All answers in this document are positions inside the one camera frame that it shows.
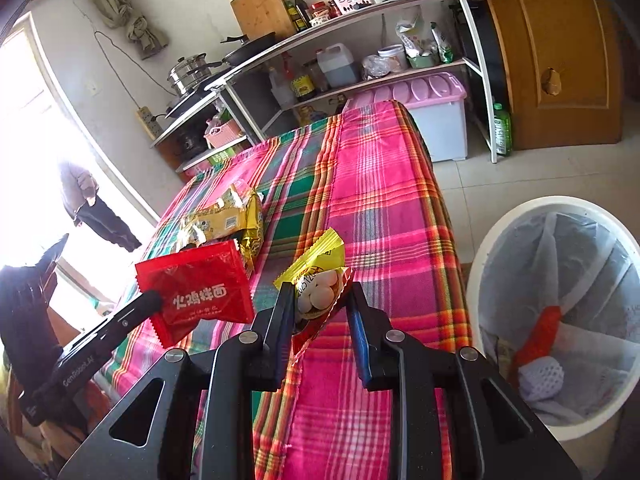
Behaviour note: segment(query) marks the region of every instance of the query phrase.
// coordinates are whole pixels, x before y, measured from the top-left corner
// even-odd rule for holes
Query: hanging cloth
[[[126,27],[127,37],[136,44],[142,59],[157,54],[169,44],[167,36],[151,26],[128,0],[93,1],[107,27]]]

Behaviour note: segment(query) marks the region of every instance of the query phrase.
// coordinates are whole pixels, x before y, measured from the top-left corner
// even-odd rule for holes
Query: power strip
[[[149,108],[146,106],[139,108],[136,110],[136,115],[151,140],[156,140],[160,135],[162,135],[164,130],[162,129],[162,126],[158,124],[158,121],[156,121]]]

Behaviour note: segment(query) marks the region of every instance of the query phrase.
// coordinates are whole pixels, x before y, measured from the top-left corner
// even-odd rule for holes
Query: tiled floor
[[[484,140],[470,126],[468,159],[434,164],[460,261],[473,261],[484,236],[505,213],[548,195],[596,203],[640,238],[640,105],[625,105],[623,123],[623,140],[617,144],[515,152],[498,164],[491,164]],[[585,478],[593,478],[606,464],[617,425],[615,417],[593,433],[563,443]]]

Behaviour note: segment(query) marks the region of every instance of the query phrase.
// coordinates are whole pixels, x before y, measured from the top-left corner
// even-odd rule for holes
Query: cooking pot
[[[220,41],[220,43],[231,43],[233,41],[241,41],[242,46],[227,54],[222,58],[222,61],[231,66],[238,66],[275,45],[276,33],[270,32],[269,34],[265,34],[264,36],[251,41],[249,41],[249,38],[246,35],[236,36],[234,38],[228,37],[226,40]]]
[[[180,95],[185,95],[197,86],[201,81],[211,76],[210,67],[221,66],[220,61],[207,63],[205,57],[207,54],[198,54],[197,56],[181,57],[178,63],[169,70],[167,81],[171,83],[172,88],[178,91]]]

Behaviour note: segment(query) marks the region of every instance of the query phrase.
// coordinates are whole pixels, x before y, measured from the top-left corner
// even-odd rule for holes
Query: black pants
[[[129,226],[122,218],[116,216],[99,196],[95,197],[95,204],[92,206],[85,202],[78,210],[76,218],[87,224],[100,238],[124,247],[129,252],[141,245]]]

